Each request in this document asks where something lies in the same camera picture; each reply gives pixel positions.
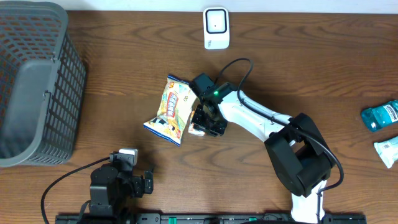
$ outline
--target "white backdrop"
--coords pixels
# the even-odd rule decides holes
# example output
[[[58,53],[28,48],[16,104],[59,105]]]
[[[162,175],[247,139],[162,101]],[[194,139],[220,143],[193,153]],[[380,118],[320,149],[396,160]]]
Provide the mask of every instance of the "white backdrop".
[[[398,14],[398,0],[47,0],[66,10],[187,11],[224,6],[231,12]]]

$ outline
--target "basket mesh side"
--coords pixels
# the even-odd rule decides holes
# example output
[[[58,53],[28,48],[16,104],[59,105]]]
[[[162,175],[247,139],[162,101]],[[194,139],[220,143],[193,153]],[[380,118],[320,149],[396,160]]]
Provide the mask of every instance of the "basket mesh side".
[[[63,40],[61,66],[49,105],[44,129],[43,148],[29,160],[34,163],[60,164],[73,150],[80,114],[86,72],[69,35]]]
[[[56,15],[0,15],[0,127],[18,68],[29,59],[51,59],[61,28]]]

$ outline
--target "gray plastic basket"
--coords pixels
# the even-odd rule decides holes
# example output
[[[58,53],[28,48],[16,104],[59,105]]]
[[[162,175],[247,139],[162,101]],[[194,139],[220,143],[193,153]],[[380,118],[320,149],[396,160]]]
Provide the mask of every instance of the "gray plastic basket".
[[[86,72],[67,25],[57,4],[0,1],[0,166],[72,155]]]

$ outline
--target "wooden tabletop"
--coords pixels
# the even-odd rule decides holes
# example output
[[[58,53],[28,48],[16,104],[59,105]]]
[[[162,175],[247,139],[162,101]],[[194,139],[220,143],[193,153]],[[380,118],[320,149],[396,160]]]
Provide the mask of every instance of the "wooden tabletop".
[[[203,47],[202,13],[69,12],[70,36],[88,64],[75,152],[65,165],[0,170],[1,223],[42,223],[40,198],[67,171],[122,147],[139,150],[137,174],[154,166],[154,193],[138,208],[164,213],[289,211],[290,193],[276,177],[263,142],[229,123],[225,135],[183,135],[181,147],[142,127],[153,118],[167,74],[211,77],[239,57],[254,60],[245,93],[264,106],[312,117],[341,161],[345,179],[325,194],[329,212],[364,213],[368,223],[398,220],[398,164],[387,169],[374,142],[398,125],[368,131],[360,112],[398,99],[398,15],[230,13],[225,50]],[[248,69],[233,65],[238,83]],[[83,170],[57,184],[45,207],[51,222],[78,213],[90,199]],[[338,179],[333,169],[328,184]]]

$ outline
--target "red logo on bag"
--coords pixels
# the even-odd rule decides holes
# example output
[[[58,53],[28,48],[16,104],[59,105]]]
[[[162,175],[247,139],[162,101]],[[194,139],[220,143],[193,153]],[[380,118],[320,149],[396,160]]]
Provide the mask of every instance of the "red logo on bag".
[[[173,117],[175,116],[175,106],[177,105],[178,97],[174,93],[169,94],[169,98],[167,99],[167,112],[166,116]]]

